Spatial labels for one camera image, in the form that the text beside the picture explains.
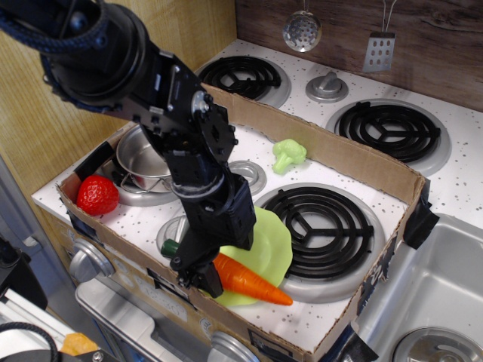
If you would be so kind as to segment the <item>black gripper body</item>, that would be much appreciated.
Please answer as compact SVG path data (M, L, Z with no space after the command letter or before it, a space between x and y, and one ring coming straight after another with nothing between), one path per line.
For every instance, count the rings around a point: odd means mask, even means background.
M222 246L250 250L254 242L256 216L248 181L231 173L216 192L204 198L182 198L189 222L170 262L170 267L184 280L198 267L207 265Z

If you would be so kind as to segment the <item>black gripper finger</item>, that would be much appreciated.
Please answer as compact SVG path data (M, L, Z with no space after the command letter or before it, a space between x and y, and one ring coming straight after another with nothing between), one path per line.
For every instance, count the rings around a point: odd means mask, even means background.
M223 294L220 276L213 262L202 265L196 270L197 287L211 297L217 298Z
M196 288L198 286L196 275L191 275L190 273L179 273L177 276L177 281L181 287L187 290L192 287Z

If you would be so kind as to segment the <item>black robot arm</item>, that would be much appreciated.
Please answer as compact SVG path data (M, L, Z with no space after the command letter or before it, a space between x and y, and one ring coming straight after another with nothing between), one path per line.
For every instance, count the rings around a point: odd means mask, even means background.
M3 1L1 28L39 52L46 81L62 100L141 126L189 221L171 268L183 286L220 296L214 259L222 246L250 249L256 222L247 181L229 169L237 139L226 109L121 5Z

